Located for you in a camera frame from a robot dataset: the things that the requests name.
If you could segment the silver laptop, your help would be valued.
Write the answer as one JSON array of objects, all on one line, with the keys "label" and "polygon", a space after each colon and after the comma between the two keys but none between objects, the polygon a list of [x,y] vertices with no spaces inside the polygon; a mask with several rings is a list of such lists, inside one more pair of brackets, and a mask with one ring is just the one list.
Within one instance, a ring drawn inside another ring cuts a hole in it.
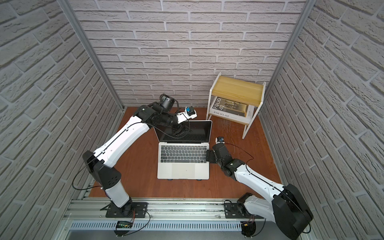
[{"label": "silver laptop", "polygon": [[210,175],[207,150],[213,122],[183,122],[184,133],[175,136],[172,128],[155,128],[159,140],[158,179],[208,180]]}]

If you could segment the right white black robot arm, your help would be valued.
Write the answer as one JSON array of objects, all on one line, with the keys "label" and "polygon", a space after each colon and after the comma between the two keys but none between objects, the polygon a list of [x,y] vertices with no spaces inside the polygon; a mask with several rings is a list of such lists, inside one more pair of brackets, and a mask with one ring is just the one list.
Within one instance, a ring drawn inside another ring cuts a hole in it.
[{"label": "right white black robot arm", "polygon": [[211,164],[218,164],[229,178],[244,184],[262,198],[250,193],[238,199],[237,212],[244,218],[260,216],[274,222],[289,239],[296,240],[311,227],[314,216],[299,189],[288,184],[278,184],[254,171],[239,159],[234,159],[224,143],[218,143],[206,153]]}]

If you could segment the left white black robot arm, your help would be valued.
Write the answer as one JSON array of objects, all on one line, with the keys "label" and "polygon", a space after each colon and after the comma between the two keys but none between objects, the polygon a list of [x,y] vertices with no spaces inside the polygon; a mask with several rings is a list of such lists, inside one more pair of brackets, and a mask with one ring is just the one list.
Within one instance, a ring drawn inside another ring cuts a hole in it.
[{"label": "left white black robot arm", "polygon": [[164,126],[175,131],[182,128],[182,122],[197,117],[193,107],[186,107],[181,113],[170,113],[173,101],[155,102],[140,106],[129,121],[104,145],[94,152],[86,151],[83,160],[86,168],[110,199],[106,217],[134,217],[132,198],[121,182],[121,173],[115,165],[122,154],[150,128]]}]

